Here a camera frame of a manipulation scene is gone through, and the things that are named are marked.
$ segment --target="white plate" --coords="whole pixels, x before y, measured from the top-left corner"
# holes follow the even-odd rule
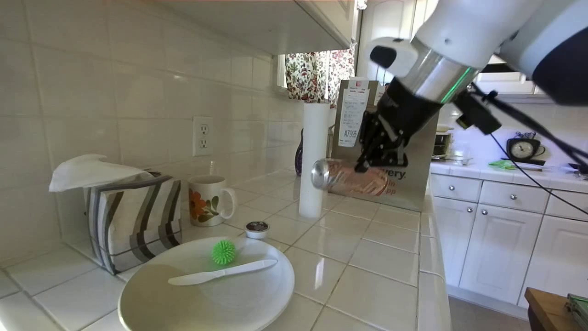
[[[242,265],[264,258],[271,269],[220,278],[203,285],[177,287],[168,280],[192,273],[216,271],[210,252],[223,238],[185,243],[146,263],[128,284],[118,313],[128,330],[265,330],[289,306],[295,293],[291,262],[264,241],[247,241]]]

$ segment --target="mug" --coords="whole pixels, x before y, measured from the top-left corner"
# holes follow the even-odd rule
[[[223,177],[199,177],[190,181],[190,217],[196,227],[216,227],[232,219],[238,210],[236,192],[227,188]]]

